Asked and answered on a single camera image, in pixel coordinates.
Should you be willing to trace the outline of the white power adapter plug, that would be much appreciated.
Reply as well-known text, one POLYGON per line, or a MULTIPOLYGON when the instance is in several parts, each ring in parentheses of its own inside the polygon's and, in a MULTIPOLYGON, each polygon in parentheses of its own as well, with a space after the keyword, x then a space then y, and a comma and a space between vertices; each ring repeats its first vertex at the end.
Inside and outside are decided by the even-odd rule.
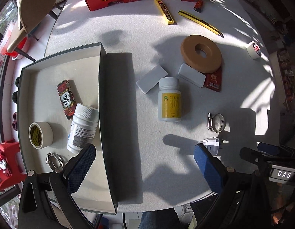
POLYGON ((218 151, 220 147, 219 138, 217 137, 206 138, 200 141, 199 143, 203 144, 213 156, 218 155, 218 151))

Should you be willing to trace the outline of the white bottle yellow label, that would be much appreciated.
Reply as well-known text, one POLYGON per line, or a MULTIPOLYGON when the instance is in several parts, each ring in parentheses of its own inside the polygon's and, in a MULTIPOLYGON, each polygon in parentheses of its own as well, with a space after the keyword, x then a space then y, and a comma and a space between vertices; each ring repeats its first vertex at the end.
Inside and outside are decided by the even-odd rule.
POLYGON ((175 77, 159 80, 158 119, 161 122, 180 122, 182 119, 182 96, 179 80, 175 77))

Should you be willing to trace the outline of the white rectangular block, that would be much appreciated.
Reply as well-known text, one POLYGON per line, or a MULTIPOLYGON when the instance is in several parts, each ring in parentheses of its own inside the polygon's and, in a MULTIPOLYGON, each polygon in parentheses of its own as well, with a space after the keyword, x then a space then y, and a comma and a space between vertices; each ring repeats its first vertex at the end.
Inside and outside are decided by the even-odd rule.
POLYGON ((159 83, 159 80, 166 77, 168 73, 160 66, 155 66, 147 74, 136 82, 137 87, 147 94, 155 85, 159 83))
POLYGON ((182 77, 186 81, 192 83, 199 88, 202 88, 204 86, 204 82, 206 79, 206 76, 204 74, 198 72, 185 63, 181 64, 178 70, 178 76, 182 77))

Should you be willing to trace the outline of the white tape red printed core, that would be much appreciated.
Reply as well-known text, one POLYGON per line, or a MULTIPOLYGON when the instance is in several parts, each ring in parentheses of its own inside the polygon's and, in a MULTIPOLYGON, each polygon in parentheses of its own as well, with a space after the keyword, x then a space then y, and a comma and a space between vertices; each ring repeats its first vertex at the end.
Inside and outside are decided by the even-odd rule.
POLYGON ((261 49, 255 41, 248 43, 246 46, 246 50, 247 50, 249 56, 254 60, 261 58, 261 56, 262 56, 261 49))

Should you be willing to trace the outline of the white bottle grey label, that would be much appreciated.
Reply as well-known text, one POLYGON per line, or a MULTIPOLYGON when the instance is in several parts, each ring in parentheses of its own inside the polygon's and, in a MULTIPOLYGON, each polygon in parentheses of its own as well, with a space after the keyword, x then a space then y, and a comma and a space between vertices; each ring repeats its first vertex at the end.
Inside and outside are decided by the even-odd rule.
POLYGON ((76 105, 66 145, 70 152, 78 154, 87 144, 92 143, 97 131, 98 120, 98 109, 81 103, 76 105))

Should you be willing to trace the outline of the cream masking tape roll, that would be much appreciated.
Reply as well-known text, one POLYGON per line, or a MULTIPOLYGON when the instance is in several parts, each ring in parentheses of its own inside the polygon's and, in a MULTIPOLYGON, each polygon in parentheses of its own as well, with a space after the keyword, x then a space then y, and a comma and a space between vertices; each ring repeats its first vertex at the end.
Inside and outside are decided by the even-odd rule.
POLYGON ((33 122, 28 129, 30 143, 35 149, 42 149, 53 143, 53 131, 47 122, 33 122))

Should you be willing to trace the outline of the red plastic stool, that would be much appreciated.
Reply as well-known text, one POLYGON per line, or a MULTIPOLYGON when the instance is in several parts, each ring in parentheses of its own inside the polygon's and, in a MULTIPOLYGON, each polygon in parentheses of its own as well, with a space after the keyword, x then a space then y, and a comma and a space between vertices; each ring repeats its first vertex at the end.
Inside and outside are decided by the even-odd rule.
POLYGON ((0 143, 0 191, 25 181, 26 173, 17 159, 19 153, 19 143, 14 139, 0 143))

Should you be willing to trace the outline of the white storage tray box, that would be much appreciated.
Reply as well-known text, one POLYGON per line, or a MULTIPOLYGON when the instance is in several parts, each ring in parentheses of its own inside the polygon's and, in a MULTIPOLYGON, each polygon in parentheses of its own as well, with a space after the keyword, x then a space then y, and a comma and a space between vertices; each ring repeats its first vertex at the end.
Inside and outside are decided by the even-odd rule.
MULTIPOLYGON (((25 169, 37 173, 50 172, 46 164, 49 152, 65 160, 73 157, 67 149, 71 121, 66 118, 57 85, 68 80, 77 102, 99 110, 104 115, 103 83, 106 52, 101 43, 86 44, 42 58, 20 74, 17 100, 17 129, 25 169), (50 146, 36 149, 30 142, 32 123, 46 122, 53 131, 50 146)), ((85 211, 115 214, 117 199, 109 177, 109 154, 105 147, 104 118, 100 118, 93 139, 96 158, 73 199, 85 211)))

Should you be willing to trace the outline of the dark red card pack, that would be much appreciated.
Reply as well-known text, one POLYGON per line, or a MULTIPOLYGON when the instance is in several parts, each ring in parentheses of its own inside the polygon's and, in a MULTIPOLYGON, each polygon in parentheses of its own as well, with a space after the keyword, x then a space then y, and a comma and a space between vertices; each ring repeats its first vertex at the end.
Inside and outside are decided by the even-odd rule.
POLYGON ((218 70, 213 73, 206 74, 204 87, 215 92, 221 91, 222 84, 222 68, 220 67, 218 70))

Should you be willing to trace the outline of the brown paper tape roll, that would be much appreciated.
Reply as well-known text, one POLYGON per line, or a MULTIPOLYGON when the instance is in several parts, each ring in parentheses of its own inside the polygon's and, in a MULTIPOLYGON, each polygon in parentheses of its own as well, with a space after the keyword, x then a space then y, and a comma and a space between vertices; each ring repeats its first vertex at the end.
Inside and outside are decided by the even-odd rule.
POLYGON ((222 64, 222 54, 210 39, 200 35, 190 35, 181 43, 184 62, 204 74, 217 71, 222 64))

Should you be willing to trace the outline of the yellow utility knife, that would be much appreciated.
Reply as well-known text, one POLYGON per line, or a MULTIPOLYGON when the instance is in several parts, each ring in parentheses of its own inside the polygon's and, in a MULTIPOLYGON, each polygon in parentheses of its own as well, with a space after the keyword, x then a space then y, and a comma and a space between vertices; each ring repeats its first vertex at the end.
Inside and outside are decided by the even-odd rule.
POLYGON ((186 19, 188 20, 191 20, 193 22, 195 22, 196 24, 199 24, 200 26, 208 29, 209 31, 213 32, 214 34, 220 36, 220 37, 224 37, 223 33, 218 30, 217 28, 215 28, 214 26, 210 25, 209 23, 203 21, 202 19, 186 12, 186 11, 183 11, 183 10, 179 10, 178 11, 178 14, 181 15, 182 17, 185 17, 186 19))

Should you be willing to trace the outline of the red plastic basin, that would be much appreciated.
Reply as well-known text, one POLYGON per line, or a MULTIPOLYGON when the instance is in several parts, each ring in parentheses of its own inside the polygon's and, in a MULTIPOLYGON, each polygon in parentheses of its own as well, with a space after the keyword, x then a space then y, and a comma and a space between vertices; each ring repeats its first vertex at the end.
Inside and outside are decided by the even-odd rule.
POLYGON ((11 21, 3 34, 3 38, 0 42, 0 55, 12 56, 14 52, 17 54, 15 49, 21 45, 22 41, 27 37, 27 33, 24 28, 19 30, 18 22, 11 21))

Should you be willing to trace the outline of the yellow blade refill case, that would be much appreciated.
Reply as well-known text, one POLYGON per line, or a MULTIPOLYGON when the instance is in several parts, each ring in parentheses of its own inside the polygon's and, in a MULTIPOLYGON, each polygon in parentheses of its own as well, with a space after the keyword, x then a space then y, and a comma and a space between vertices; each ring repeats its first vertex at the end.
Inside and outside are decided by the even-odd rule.
POLYGON ((166 5, 163 3, 162 0, 154 0, 157 8, 161 12, 166 24, 173 25, 175 23, 173 17, 171 16, 170 12, 168 11, 166 5))

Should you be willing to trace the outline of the red lighter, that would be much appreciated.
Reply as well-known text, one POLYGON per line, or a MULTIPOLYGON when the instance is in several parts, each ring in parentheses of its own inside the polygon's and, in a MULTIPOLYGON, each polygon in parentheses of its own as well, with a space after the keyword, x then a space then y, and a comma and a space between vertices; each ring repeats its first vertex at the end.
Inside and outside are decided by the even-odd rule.
POLYGON ((193 9, 196 12, 201 12, 202 11, 202 8, 203 8, 203 5, 204 5, 204 1, 203 0, 197 0, 197 2, 195 3, 193 9))

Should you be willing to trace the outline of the beige chair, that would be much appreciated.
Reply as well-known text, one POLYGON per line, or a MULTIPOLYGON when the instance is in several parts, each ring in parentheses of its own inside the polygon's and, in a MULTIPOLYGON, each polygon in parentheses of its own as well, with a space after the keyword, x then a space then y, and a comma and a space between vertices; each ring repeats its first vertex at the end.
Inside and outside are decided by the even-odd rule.
POLYGON ((19 0, 18 27, 27 35, 50 13, 56 0, 19 0))

